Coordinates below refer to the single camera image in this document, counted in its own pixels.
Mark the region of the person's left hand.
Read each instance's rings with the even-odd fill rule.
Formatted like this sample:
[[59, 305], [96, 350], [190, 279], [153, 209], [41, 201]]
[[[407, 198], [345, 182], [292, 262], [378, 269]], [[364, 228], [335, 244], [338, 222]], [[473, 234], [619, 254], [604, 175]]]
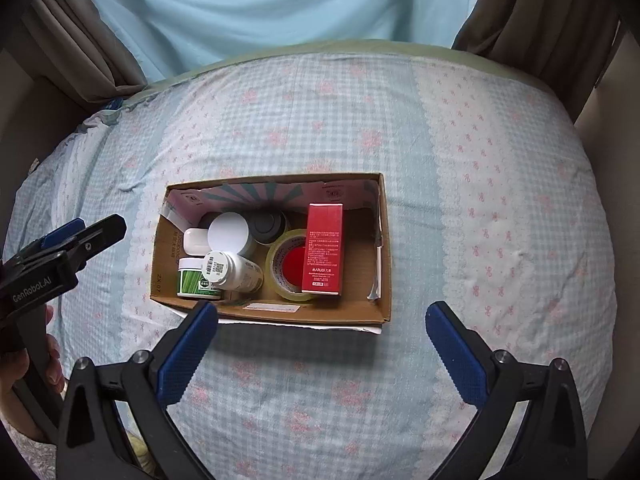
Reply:
[[1, 413], [21, 434], [58, 440], [66, 379], [58, 341], [48, 333], [53, 309], [1, 304]]

